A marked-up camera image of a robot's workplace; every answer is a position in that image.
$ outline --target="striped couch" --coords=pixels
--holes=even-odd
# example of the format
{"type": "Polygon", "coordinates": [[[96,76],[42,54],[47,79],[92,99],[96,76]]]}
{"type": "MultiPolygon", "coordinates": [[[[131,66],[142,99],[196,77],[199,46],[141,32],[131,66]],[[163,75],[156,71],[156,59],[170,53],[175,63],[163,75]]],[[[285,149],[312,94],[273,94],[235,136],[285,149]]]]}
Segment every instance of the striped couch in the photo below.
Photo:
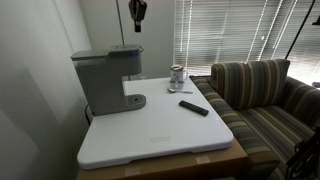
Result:
{"type": "Polygon", "coordinates": [[[290,61],[216,63],[191,77],[249,157],[244,179],[284,179],[294,146],[320,123],[320,91],[287,77],[290,61]]]}

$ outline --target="black cable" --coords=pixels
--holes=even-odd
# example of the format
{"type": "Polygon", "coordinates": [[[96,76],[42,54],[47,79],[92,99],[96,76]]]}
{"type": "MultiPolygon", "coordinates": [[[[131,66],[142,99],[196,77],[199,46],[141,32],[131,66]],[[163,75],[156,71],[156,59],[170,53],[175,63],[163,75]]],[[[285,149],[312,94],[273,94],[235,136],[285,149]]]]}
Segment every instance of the black cable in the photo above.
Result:
{"type": "Polygon", "coordinates": [[[116,3],[117,3],[117,11],[118,11],[119,24],[120,24],[120,31],[121,31],[122,45],[125,45],[125,43],[124,43],[124,36],[123,36],[122,22],[121,22],[121,15],[120,15],[120,9],[119,9],[119,2],[118,2],[118,0],[116,0],[116,3]]]}
{"type": "Polygon", "coordinates": [[[307,13],[306,17],[304,18],[304,20],[303,20],[303,22],[302,22],[302,24],[301,24],[301,26],[300,26],[300,29],[299,29],[299,31],[298,31],[298,33],[297,33],[296,37],[294,38],[294,40],[293,40],[293,42],[292,42],[292,44],[291,44],[291,47],[290,47],[290,49],[289,49],[289,51],[288,51],[288,53],[287,53],[287,55],[286,55],[285,59],[287,59],[287,58],[288,58],[288,56],[289,56],[289,54],[290,54],[290,52],[291,52],[291,50],[292,50],[292,48],[293,48],[294,44],[296,43],[296,40],[298,39],[299,34],[300,34],[300,32],[301,32],[301,30],[302,30],[302,28],[303,28],[304,24],[306,23],[306,21],[307,21],[307,19],[308,19],[308,17],[309,17],[309,14],[310,14],[310,12],[311,12],[311,10],[312,10],[312,7],[313,7],[313,5],[314,5],[315,1],[316,1],[316,0],[313,0],[313,1],[312,1],[312,4],[311,4],[311,6],[310,6],[310,8],[309,8],[309,11],[308,11],[308,13],[307,13]]]}
{"type": "Polygon", "coordinates": [[[89,116],[87,114],[88,107],[89,107],[89,104],[87,104],[86,108],[84,109],[84,114],[86,115],[86,119],[87,119],[88,125],[90,126],[91,122],[90,122],[89,116]]]}

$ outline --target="black remote control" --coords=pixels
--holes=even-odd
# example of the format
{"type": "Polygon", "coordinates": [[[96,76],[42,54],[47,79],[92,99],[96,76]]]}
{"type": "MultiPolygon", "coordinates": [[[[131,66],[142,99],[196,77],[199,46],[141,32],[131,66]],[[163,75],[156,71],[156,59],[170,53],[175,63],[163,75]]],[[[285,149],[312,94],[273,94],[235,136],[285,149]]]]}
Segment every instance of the black remote control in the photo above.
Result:
{"type": "Polygon", "coordinates": [[[186,102],[186,101],[181,101],[181,102],[179,103],[179,105],[182,106],[182,107],[185,107],[185,108],[187,108],[187,109],[190,109],[190,110],[193,111],[193,112],[199,113],[199,114],[201,114],[202,116],[207,116],[208,113],[209,113],[208,110],[203,109],[203,108],[201,108],[201,107],[199,107],[199,106],[193,105],[193,104],[191,104],[191,103],[188,103],[188,102],[186,102]]]}

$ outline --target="wall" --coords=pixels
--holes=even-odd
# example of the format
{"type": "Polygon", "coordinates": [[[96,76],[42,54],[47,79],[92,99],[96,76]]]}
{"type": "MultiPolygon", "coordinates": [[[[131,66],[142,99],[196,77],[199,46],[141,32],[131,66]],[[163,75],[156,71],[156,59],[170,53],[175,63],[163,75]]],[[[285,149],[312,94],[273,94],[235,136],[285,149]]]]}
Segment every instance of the wall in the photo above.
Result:
{"type": "MultiPolygon", "coordinates": [[[[93,49],[109,49],[122,44],[116,0],[79,0],[93,49]]],[[[171,0],[145,0],[148,8],[142,32],[135,33],[128,7],[119,0],[125,44],[139,44],[143,72],[133,79],[169,77],[173,62],[174,3],[171,0]]]]}
{"type": "Polygon", "coordinates": [[[2,0],[0,23],[0,179],[74,179],[88,125],[69,57],[91,48],[78,1],[2,0]]]}

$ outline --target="window blind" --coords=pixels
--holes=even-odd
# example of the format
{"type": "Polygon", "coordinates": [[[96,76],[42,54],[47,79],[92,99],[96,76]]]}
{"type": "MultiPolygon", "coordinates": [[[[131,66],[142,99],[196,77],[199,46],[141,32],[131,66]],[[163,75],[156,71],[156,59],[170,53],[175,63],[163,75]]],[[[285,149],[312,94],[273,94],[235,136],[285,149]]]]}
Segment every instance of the window blind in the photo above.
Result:
{"type": "MultiPolygon", "coordinates": [[[[311,3],[312,0],[293,0],[283,3],[262,59],[286,56],[311,3]]],[[[312,25],[319,15],[320,3],[316,2],[288,56],[291,61],[288,75],[307,84],[320,81],[320,26],[312,25]]]]}
{"type": "Polygon", "coordinates": [[[174,59],[189,74],[217,61],[257,60],[278,0],[176,0],[174,59]]]}
{"type": "MultiPolygon", "coordinates": [[[[311,2],[176,0],[174,63],[189,75],[209,75],[214,62],[284,58],[311,2]]],[[[320,26],[310,25],[318,15],[316,3],[288,58],[290,72],[320,71],[320,26]]]]}

